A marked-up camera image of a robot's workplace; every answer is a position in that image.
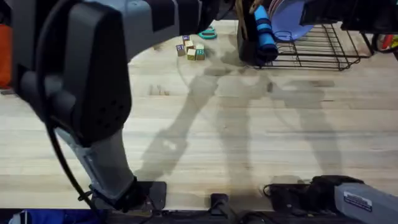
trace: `label sticker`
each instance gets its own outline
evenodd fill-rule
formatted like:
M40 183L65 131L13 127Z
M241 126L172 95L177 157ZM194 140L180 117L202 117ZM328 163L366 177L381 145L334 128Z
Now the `label sticker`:
M372 212L372 201L367 198L344 192L344 201L368 212Z

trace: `teal object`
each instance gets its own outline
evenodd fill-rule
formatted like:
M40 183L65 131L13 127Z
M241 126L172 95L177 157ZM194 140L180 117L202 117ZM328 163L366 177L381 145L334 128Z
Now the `teal object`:
M217 33L212 26L209 26L209 28L207 28L203 32L200 32L198 35L199 35L199 37L206 39L206 40L215 39L217 37Z

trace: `wooden tabletop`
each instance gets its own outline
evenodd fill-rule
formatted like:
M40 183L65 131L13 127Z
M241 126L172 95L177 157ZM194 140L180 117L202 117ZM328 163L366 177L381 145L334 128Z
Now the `wooden tabletop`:
M205 45L205 61L177 57L178 37L129 64L126 154L140 180L167 182L166 208L204 208L215 192L269 208L263 185L321 174L350 175L398 195L394 56L377 54L343 72L255 70L238 59L236 25L214 23L216 40L192 36ZM0 207L86 208L34 112L16 96L0 96L0 105ZM87 189L88 176L62 146Z

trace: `wire dish rack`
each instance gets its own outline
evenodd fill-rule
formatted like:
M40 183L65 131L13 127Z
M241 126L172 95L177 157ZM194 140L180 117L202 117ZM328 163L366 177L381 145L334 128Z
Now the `wire dish rack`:
M371 57L374 52L365 34L335 29L338 24L316 25L305 36L291 42L277 42L278 57L263 67L326 68L342 71ZM289 32L276 37L291 37Z

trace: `purple plate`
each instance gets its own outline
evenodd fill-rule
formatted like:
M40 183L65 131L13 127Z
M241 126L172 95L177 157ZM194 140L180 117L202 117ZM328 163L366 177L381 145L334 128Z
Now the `purple plate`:
M309 32L313 25L301 26L304 4L310 0L284 0L272 15L272 31L282 41L295 41Z

